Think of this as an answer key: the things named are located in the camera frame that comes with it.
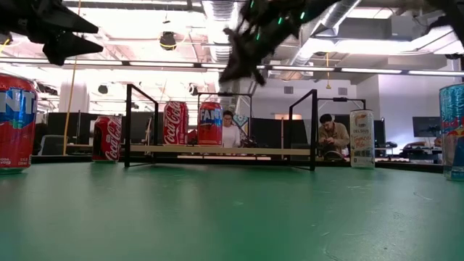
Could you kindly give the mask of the blue Red Bull can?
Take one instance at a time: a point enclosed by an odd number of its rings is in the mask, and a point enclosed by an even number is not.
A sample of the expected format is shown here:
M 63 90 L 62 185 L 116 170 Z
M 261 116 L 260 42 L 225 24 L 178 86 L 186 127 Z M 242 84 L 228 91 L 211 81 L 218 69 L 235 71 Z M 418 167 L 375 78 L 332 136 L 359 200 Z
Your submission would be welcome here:
M 439 90 L 444 176 L 464 181 L 464 83 Z

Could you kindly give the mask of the person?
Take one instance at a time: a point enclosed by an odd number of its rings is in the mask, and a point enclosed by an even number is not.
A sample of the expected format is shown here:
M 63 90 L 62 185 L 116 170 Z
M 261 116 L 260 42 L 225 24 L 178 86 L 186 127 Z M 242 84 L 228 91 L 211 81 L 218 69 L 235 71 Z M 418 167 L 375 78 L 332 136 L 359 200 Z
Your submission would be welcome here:
M 223 147 L 238 148 L 240 146 L 240 130 L 233 124 L 233 113 L 229 110 L 225 110 L 223 112 Z
M 318 149 L 326 161 L 344 161 L 344 150 L 350 142 L 344 124 L 335 122 L 330 114 L 320 117 L 318 129 Z

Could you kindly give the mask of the white Celsius can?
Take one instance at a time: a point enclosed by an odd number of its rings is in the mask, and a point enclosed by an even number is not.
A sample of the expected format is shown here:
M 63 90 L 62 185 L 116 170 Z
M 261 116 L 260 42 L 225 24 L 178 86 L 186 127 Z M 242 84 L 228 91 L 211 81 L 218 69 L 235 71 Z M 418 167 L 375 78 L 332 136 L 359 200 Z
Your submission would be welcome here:
M 374 117 L 369 109 L 350 112 L 350 163 L 352 167 L 375 167 Z

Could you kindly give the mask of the dark computer monitor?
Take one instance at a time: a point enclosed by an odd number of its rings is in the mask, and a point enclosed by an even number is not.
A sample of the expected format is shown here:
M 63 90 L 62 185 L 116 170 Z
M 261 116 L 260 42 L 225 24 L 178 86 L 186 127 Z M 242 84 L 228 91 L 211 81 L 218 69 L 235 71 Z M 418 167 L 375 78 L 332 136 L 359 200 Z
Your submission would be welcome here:
M 417 138 L 440 137 L 441 135 L 440 117 L 413 117 L 413 133 Z

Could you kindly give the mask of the long ceiling light rail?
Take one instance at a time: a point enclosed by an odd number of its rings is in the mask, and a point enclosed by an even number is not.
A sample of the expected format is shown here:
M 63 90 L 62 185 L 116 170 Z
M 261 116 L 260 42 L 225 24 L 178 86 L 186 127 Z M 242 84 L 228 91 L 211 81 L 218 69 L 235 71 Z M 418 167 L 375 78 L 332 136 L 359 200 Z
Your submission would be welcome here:
M 41 65 L 52 66 L 47 59 L 39 58 L 19 58 L 19 57 L 0 57 L 0 63 L 17 65 Z M 129 67 L 140 68 L 162 68 L 179 70 L 224 70 L 226 64 L 220 63 L 200 63 L 200 62 L 134 62 L 117 60 L 95 60 L 78 59 L 65 60 L 64 66 L 74 65 L 84 68 L 104 68 L 110 69 Z M 324 72 L 324 73 L 359 73 L 359 74 L 379 74 L 379 75 L 412 75 L 412 76 L 437 76 L 437 77 L 458 77 L 464 78 L 463 71 L 445 70 L 402 70 L 402 69 L 378 69 L 378 68 L 358 68 L 358 67 L 321 67 L 321 66 L 293 66 L 293 65 L 258 65 L 258 70 L 276 71 L 296 71 L 296 72 Z

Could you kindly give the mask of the black partition panel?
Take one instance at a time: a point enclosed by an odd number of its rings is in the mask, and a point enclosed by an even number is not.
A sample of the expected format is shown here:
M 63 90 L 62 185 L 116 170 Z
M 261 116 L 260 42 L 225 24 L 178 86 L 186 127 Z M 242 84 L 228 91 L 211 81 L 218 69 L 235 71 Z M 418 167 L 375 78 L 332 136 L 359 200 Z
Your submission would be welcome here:
M 260 148 L 296 149 L 310 145 L 311 124 L 304 120 L 252 118 L 251 137 Z
M 67 137 L 69 143 L 94 145 L 94 123 L 98 117 L 104 115 L 84 112 L 71 112 L 67 125 Z M 66 112 L 52 112 L 48 115 L 48 134 L 64 135 Z

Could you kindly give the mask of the grey office chair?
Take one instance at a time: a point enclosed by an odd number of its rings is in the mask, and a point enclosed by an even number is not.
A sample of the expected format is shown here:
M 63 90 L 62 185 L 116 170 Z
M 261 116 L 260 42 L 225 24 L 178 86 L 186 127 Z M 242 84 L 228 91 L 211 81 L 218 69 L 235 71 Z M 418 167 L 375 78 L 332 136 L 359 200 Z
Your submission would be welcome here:
M 64 136 L 45 135 L 41 139 L 41 149 L 38 156 L 59 156 L 63 155 Z

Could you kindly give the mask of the silver ventilation duct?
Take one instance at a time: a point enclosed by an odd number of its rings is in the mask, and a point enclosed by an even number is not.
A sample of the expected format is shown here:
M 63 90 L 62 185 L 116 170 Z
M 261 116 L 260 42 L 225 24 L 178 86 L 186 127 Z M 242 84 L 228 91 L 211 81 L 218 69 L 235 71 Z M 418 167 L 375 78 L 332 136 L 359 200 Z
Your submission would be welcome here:
M 300 29 L 300 47 L 286 65 L 305 66 L 317 54 L 331 52 L 340 24 L 361 0 L 341 0 Z
M 210 54 L 212 61 L 227 64 L 231 53 L 225 28 L 235 28 L 238 21 L 236 3 L 232 0 L 202 0 L 206 15 L 208 41 L 212 44 Z

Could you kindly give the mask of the wooden shelf with black frame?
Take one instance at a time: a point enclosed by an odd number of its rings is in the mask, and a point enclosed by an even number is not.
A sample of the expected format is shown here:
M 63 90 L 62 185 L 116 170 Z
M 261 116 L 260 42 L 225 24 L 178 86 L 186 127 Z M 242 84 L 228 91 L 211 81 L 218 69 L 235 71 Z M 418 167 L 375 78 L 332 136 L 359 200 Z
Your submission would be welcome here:
M 155 106 L 154 109 L 154 144 L 151 146 L 143 145 L 132 145 L 131 143 L 131 119 L 132 119 L 132 92 L 136 91 L 142 96 L 146 97 L 150 102 Z M 143 92 L 140 88 L 136 87 L 132 83 L 126 85 L 126 98 L 125 98 L 125 145 L 124 145 L 124 156 L 123 162 L 124 167 L 128 168 L 131 166 L 131 152 L 164 152 L 164 153 L 208 153 L 208 154 L 265 154 L 265 155 L 287 155 L 288 165 L 297 166 L 292 162 L 291 156 L 309 156 L 310 161 L 306 168 L 301 167 L 301 169 L 306 169 L 309 171 L 315 171 L 315 145 L 312 144 L 310 149 L 266 149 L 266 148 L 223 148 L 220 146 L 158 146 L 157 145 L 157 131 L 158 131 L 158 112 L 159 112 L 159 103 L 150 97 L 148 94 Z

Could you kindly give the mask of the red Coca-Cola Star Wars can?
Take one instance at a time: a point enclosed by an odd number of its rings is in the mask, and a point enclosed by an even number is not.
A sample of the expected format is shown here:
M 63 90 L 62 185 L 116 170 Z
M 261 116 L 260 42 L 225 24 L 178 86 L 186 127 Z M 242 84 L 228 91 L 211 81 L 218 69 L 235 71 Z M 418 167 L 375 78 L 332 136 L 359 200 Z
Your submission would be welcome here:
M 122 118 L 98 116 L 94 123 L 92 160 L 94 162 L 117 162 L 120 158 Z

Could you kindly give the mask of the red Fanta can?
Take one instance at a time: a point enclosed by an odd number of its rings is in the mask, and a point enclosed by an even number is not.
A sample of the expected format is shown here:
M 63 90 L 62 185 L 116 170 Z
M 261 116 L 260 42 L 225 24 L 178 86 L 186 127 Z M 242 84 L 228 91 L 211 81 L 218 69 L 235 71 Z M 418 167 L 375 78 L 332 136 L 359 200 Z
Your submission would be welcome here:
M 0 73 L 0 174 L 30 167 L 37 101 L 35 82 Z
M 198 114 L 198 144 L 200 146 L 223 145 L 223 110 L 219 103 L 206 101 Z

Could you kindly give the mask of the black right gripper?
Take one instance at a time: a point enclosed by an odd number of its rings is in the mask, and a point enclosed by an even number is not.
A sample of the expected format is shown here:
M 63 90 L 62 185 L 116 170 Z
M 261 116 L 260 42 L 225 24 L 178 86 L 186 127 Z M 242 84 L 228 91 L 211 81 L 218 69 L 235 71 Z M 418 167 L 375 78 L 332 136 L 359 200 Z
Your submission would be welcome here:
M 235 28 L 224 28 L 232 51 L 219 77 L 220 83 L 252 74 L 264 86 L 266 80 L 256 66 L 290 36 L 290 14 L 243 14 Z

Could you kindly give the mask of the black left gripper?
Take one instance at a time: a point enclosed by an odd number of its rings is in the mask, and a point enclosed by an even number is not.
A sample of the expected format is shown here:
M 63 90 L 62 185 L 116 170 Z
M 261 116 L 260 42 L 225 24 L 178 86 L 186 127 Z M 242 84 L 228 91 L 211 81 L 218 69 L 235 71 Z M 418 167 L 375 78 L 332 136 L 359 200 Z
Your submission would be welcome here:
M 68 57 L 103 51 L 103 46 L 73 33 L 60 35 L 60 28 L 99 32 L 96 25 L 69 10 L 62 0 L 0 0 L 0 33 L 16 33 L 35 44 L 44 44 L 42 52 L 53 65 L 63 66 Z

